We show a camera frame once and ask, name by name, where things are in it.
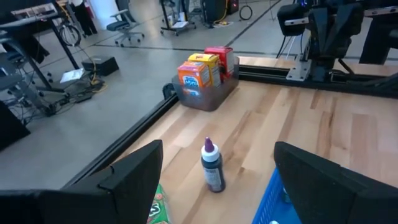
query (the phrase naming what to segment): dark liquid bottle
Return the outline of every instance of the dark liquid bottle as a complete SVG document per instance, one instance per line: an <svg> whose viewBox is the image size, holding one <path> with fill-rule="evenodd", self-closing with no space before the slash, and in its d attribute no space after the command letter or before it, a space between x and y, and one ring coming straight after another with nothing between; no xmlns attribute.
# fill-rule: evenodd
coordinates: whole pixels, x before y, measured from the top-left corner
<svg viewBox="0 0 398 224"><path fill-rule="evenodd" d="M225 189L223 157L210 138L206 138L205 146L201 149L201 164L209 190L222 192Z"/></svg>

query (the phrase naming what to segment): wooden table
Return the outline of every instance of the wooden table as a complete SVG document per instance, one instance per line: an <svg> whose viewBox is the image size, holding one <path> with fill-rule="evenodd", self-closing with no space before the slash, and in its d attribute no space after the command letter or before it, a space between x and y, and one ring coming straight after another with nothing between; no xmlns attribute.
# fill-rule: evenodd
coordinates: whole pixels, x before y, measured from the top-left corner
<svg viewBox="0 0 398 224"><path fill-rule="evenodd" d="M241 57L241 64L292 62ZM357 65L358 73L390 75L398 67ZM212 113L177 103L123 155L162 139L160 183L175 224L251 223L275 168L276 141L286 141L398 187L398 100L240 82ZM200 162L205 137L224 157L226 189L207 190Z"/></svg>

